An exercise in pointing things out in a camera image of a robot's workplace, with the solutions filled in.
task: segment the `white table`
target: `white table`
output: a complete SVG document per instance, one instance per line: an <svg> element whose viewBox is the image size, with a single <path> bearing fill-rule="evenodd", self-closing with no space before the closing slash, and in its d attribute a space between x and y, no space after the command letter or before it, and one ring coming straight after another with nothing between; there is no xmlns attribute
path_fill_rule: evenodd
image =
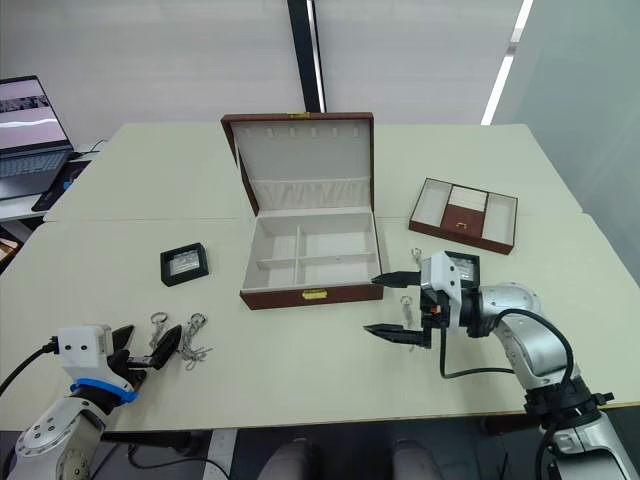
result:
<svg viewBox="0 0 640 480"><path fill-rule="evenodd" d="M375 211L404 217L425 177L519 197L518 213L581 213L524 125L375 126ZM47 221L250 215L218 122L123 126Z"/></svg>
<svg viewBox="0 0 640 480"><path fill-rule="evenodd" d="M91 148L90 145L85 146L85 148L79 148L79 150L87 151L89 148ZM97 146L96 153L87 153L79 158L78 161L93 160L100 151L100 148L101 145ZM19 220L42 217L47 213L46 210L38 212L31 210L41 196L42 194L38 193L36 195L27 195L26 197L0 200L0 226L5 228L21 242L26 242L32 232L31 229L19 222Z"/></svg>
<svg viewBox="0 0 640 480"><path fill-rule="evenodd" d="M522 216L516 247L503 256L407 230L379 219L383 269L415 268L420 247L481 256L484 284L513 280L537 291L545 314L571 341L587 384L616 402L640 400L636 366L640 292L605 237L584 214ZM115 430L161 430L521 411L510 375L442 380L433 350L384 342L363 325L402 322L399 299L250 311L238 297L248 256L245 220L55 222L40 227L0 277L0 377L62 325L133 323L132 352L148 352L149 315L170 325L202 312L210 323L194 345L214 348L184 370L173 358L151 372L136 402L118 409ZM200 241L211 274L171 288L159 253ZM452 336L448 369L506 366L496 338ZM57 358L37 360L0 399L0 429L17 430L67 393Z"/></svg>

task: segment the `brown leather box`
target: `brown leather box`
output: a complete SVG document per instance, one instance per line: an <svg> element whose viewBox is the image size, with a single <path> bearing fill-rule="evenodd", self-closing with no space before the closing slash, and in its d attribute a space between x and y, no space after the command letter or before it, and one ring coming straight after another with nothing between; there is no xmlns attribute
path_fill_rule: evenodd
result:
<svg viewBox="0 0 640 480"><path fill-rule="evenodd" d="M409 230L509 254L516 234L518 199L427 178Z"/></svg>
<svg viewBox="0 0 640 480"><path fill-rule="evenodd" d="M249 308L379 300L371 113L225 115L256 215Z"/></svg>

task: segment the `robotic arm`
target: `robotic arm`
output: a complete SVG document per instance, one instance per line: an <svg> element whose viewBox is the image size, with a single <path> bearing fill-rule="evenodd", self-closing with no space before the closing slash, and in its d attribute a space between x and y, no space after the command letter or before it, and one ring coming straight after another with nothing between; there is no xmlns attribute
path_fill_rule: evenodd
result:
<svg viewBox="0 0 640 480"><path fill-rule="evenodd" d="M374 283L405 288L419 285L422 331L400 325L365 327L385 340L431 348L431 331L441 331L441 349L447 331L466 327L470 337L494 333L502 343L514 373L525 389L525 410L546 430L537 459L540 475L544 449L556 455L560 478L638 480L607 415L598 407L613 395L591 394L564 336L542 317L540 301L530 289L515 283L482 287L479 258L440 252L425 260L420 272L380 275ZM460 374L444 374L445 378ZM461 372L461 374L478 371Z"/></svg>
<svg viewBox="0 0 640 480"><path fill-rule="evenodd" d="M151 355L138 358L125 349L132 332L129 326L112 334L105 325L59 331L56 353L73 379L72 394L59 399L20 435L10 480L89 478L89 464L109 414L135 400L147 375L142 369L164 366L178 348L182 328L167 331Z"/></svg>

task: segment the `keychain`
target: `keychain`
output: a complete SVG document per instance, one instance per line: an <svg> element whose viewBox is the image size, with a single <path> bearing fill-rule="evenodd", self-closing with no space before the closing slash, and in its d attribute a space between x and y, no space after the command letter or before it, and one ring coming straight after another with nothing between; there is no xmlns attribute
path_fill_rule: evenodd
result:
<svg viewBox="0 0 640 480"><path fill-rule="evenodd" d="M165 323L167 323L167 318L169 318L169 316L164 312L156 312L151 315L151 323L155 325L156 331L153 332L153 335L151 336L149 346L154 350L158 346L158 340L160 340L162 332L164 332L164 326Z"/></svg>
<svg viewBox="0 0 640 480"><path fill-rule="evenodd" d="M204 362L207 352L213 350L213 348L199 347L193 349L193 347L191 347L191 340L193 340L198 330L204 327L206 323L207 317L202 313L194 313L187 323L187 328L182 331L182 341L179 352L182 355L182 360L187 362L185 366L187 371L193 370L198 362Z"/></svg>
<svg viewBox="0 0 640 480"><path fill-rule="evenodd" d="M422 250L420 250L419 248L412 248L411 256L418 264L418 268L422 269Z"/></svg>
<svg viewBox="0 0 640 480"><path fill-rule="evenodd" d="M402 313L404 314L404 319L407 323L407 330L411 330L413 326L413 312L411 311L411 304L413 303L413 298L408 295L404 295L400 299L400 304L402 305ZM409 351L413 352L415 345L411 345L409 347Z"/></svg>

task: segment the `white velvet lining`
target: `white velvet lining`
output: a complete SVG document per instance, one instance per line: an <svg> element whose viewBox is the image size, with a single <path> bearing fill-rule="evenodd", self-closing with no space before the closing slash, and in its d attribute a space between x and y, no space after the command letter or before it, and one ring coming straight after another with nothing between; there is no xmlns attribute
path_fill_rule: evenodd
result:
<svg viewBox="0 0 640 480"><path fill-rule="evenodd" d="M490 193L484 217L482 238L513 245L516 225L516 199Z"/></svg>
<svg viewBox="0 0 640 480"><path fill-rule="evenodd" d="M259 216L242 291L367 283L379 275L370 211Z"/></svg>
<svg viewBox="0 0 640 480"><path fill-rule="evenodd" d="M478 212L484 212L484 204L486 201L487 192L458 186L451 189L451 196L449 197L449 203L451 205L477 210Z"/></svg>
<svg viewBox="0 0 640 480"><path fill-rule="evenodd" d="M368 206L370 177L332 180L254 180L251 188L261 210Z"/></svg>
<svg viewBox="0 0 640 480"><path fill-rule="evenodd" d="M368 120L235 122L232 129L261 210L371 204Z"/></svg>
<svg viewBox="0 0 640 480"><path fill-rule="evenodd" d="M412 220L439 227L450 192L450 183L428 179L422 188Z"/></svg>

